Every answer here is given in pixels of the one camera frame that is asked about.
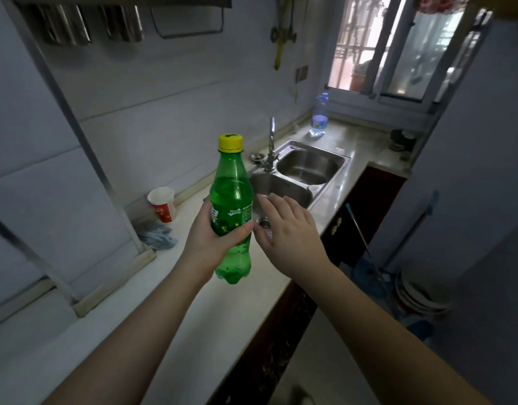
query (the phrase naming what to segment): blue rag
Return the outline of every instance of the blue rag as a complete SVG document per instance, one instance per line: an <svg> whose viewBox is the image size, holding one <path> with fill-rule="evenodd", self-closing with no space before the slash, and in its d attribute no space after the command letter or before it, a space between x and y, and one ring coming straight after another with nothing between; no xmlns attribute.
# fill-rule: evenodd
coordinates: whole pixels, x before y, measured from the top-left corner
<svg viewBox="0 0 518 405"><path fill-rule="evenodd" d="M138 231L137 236L139 240L151 246L154 250L168 250L173 248L178 242L177 239L169 235L170 232L170 227L159 222L154 222Z"/></svg>

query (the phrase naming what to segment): stacked plates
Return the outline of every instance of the stacked plates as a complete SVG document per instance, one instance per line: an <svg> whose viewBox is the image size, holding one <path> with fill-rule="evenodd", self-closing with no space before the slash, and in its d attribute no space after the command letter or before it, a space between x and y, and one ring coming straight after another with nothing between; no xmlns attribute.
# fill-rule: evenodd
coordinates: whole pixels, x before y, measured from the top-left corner
<svg viewBox="0 0 518 405"><path fill-rule="evenodd" d="M439 285L423 286L404 278L402 272L396 276L396 292L407 307L419 314L439 315L450 309L450 290Z"/></svg>

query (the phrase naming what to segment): faucet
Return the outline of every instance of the faucet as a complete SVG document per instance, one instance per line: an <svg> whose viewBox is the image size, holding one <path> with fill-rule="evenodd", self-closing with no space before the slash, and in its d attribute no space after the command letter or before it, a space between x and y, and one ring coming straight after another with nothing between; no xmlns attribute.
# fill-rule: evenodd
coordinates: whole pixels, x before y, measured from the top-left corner
<svg viewBox="0 0 518 405"><path fill-rule="evenodd" d="M266 172L272 172L274 170L274 161L277 156L274 155L274 129L276 129L276 123L274 117L270 118L270 131L268 134L268 155L265 161L263 161L263 167Z"/></svg>

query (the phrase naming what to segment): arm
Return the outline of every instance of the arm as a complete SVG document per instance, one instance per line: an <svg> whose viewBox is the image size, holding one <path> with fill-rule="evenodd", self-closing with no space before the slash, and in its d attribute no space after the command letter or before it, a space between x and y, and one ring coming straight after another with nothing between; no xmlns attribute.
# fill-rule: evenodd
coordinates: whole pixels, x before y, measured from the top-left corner
<svg viewBox="0 0 518 405"><path fill-rule="evenodd" d="M252 226L219 238L210 228L210 201L204 202L173 270L44 405L139 404L193 299Z"/></svg>
<svg viewBox="0 0 518 405"><path fill-rule="evenodd" d="M257 242L315 300L382 404L490 404L330 263L307 210L274 194L260 202L272 242L256 226Z"/></svg>

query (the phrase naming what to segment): double sink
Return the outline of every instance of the double sink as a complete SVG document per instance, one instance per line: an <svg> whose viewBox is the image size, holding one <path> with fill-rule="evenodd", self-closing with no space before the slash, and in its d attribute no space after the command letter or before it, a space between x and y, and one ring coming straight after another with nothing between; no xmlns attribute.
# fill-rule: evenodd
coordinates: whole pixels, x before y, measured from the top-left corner
<svg viewBox="0 0 518 405"><path fill-rule="evenodd" d="M302 207L309 209L327 185L334 179L349 158L290 140L275 153L271 172L256 166L250 171L250 183L255 196L275 193L288 196ZM253 208L254 220L269 226L261 205L256 200Z"/></svg>

